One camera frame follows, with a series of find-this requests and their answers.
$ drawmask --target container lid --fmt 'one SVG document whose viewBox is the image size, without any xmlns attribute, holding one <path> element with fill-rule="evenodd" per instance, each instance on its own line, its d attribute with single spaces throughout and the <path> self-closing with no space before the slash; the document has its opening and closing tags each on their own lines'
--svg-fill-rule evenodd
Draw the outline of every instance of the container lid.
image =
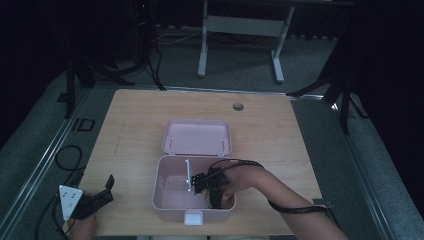
<svg viewBox="0 0 424 240">
<path fill-rule="evenodd" d="M 162 149 L 170 155 L 227 156 L 231 152 L 230 126 L 221 120 L 171 119 Z"/>
</svg>

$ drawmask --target white device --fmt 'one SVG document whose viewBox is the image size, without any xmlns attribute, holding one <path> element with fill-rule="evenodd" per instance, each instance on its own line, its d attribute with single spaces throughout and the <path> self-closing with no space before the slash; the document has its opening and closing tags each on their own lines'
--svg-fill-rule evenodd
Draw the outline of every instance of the white device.
<svg viewBox="0 0 424 240">
<path fill-rule="evenodd" d="M 60 202 L 62 205 L 63 220 L 68 221 L 71 218 L 75 207 L 78 205 L 79 200 L 84 194 L 84 191 L 77 188 L 60 185 L 59 194 Z"/>
</svg>

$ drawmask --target white latch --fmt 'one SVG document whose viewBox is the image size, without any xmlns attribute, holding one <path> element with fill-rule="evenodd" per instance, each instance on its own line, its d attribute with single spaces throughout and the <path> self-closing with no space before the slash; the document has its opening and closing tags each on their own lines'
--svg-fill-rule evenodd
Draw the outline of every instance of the white latch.
<svg viewBox="0 0 424 240">
<path fill-rule="evenodd" d="M 203 225 L 203 213 L 200 210 L 187 210 L 184 215 L 184 225 Z"/>
</svg>

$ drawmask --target forearm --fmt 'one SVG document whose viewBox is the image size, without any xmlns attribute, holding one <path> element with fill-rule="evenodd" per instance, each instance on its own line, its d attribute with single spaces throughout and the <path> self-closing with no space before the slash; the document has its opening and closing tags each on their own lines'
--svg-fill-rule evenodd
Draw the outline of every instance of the forearm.
<svg viewBox="0 0 424 240">
<path fill-rule="evenodd" d="M 267 170 L 258 171 L 254 187 L 282 208 L 310 207 L 312 203 L 294 192 Z M 323 213 L 281 214 L 298 239 L 347 239 Z"/>
</svg>

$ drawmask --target white metal stand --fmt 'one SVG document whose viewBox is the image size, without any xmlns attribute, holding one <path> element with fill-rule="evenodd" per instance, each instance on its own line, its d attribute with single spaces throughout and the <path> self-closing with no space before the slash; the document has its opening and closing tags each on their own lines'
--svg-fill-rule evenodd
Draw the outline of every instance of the white metal stand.
<svg viewBox="0 0 424 240">
<path fill-rule="evenodd" d="M 276 81 L 283 82 L 284 76 L 281 69 L 280 54 L 294 9 L 295 7 L 289 8 L 285 21 L 222 17 L 208 15 L 208 1 L 203 1 L 202 48 L 200 50 L 198 76 L 204 77 L 206 75 L 206 59 L 208 55 L 207 33 L 222 32 L 278 37 L 279 42 L 277 48 L 271 51 L 271 58 Z"/>
</svg>

